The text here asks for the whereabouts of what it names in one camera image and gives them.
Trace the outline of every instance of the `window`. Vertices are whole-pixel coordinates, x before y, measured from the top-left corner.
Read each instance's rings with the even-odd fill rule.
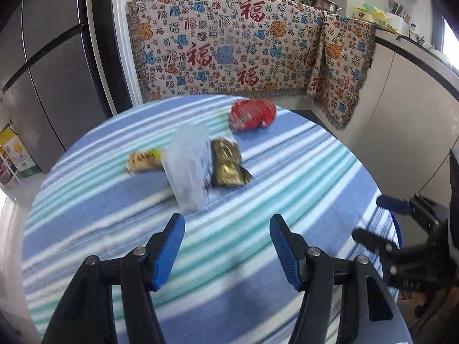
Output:
[[[445,53],[451,64],[459,69],[459,41],[451,27],[445,20],[445,34],[443,41],[443,53]]]

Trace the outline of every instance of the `kitchen cabinet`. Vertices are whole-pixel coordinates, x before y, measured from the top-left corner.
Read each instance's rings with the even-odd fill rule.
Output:
[[[381,99],[353,149],[384,194],[407,198],[442,164],[459,136],[459,103],[395,54]]]
[[[53,49],[30,72],[44,111],[65,149],[106,120],[81,34]]]
[[[0,33],[0,89],[26,63],[22,45],[21,6],[19,4]]]
[[[3,95],[12,125],[42,171],[48,172],[65,150],[43,111],[29,71]]]
[[[451,184],[449,182],[449,156],[433,175],[420,194],[449,207],[451,201]]]
[[[78,0],[24,0],[24,45],[27,58],[79,24]]]
[[[359,91],[359,102],[355,107],[350,122],[344,129],[337,131],[321,109],[314,105],[311,106],[311,111],[351,151],[354,151],[355,146],[359,143],[359,139],[376,109],[391,69],[393,58],[394,52],[392,50],[379,44],[376,45],[373,62],[368,69],[367,78],[363,83],[362,89]]]

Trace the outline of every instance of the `blue gripper pad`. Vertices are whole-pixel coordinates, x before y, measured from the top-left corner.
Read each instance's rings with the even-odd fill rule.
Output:
[[[386,195],[379,196],[376,199],[376,205],[400,215],[411,215],[413,213],[413,209],[407,200],[395,199]]]
[[[269,233],[287,281],[298,291],[306,279],[308,244],[301,235],[290,231],[281,215],[271,218]]]
[[[185,219],[181,214],[174,213],[161,234],[165,239],[155,261],[155,275],[152,279],[155,291],[168,280],[184,234]]]

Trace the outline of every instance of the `white cabinet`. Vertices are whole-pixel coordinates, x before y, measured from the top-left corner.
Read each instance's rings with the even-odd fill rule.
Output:
[[[433,175],[427,185],[419,192],[436,202],[449,207],[451,184],[449,183],[449,156]]]
[[[384,194],[407,198],[432,177],[458,136],[458,101],[395,54],[376,111],[353,152]]]
[[[367,78],[359,91],[359,103],[355,107],[350,122],[344,129],[337,131],[328,121],[325,114],[316,106],[310,109],[323,122],[334,136],[343,143],[349,150],[354,152],[356,144],[363,135],[380,96],[384,89],[389,70],[391,69],[394,52],[382,45],[376,44],[373,53],[373,62],[368,69]]]

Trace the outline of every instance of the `red chinese character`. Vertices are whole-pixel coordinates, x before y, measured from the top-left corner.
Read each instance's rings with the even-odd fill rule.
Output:
[[[258,1],[254,3],[253,6],[250,3],[251,0],[247,0],[244,4],[240,5],[240,15],[246,19],[252,18],[255,22],[260,23],[265,17],[266,14],[261,12],[261,5],[263,5],[264,1]]]
[[[198,49],[196,49],[196,44],[194,42],[191,43],[191,49],[186,53],[187,62],[191,63],[193,66],[198,63],[201,66],[208,66],[209,63],[212,62],[212,55],[208,55],[210,44],[203,45]]]
[[[254,66],[249,68],[249,70],[246,70],[246,65],[244,65],[244,68],[237,73],[238,76],[238,82],[241,83],[241,85],[244,85],[244,82],[253,87],[256,83],[259,82],[259,78],[256,76],[255,70],[258,68],[258,66]]]

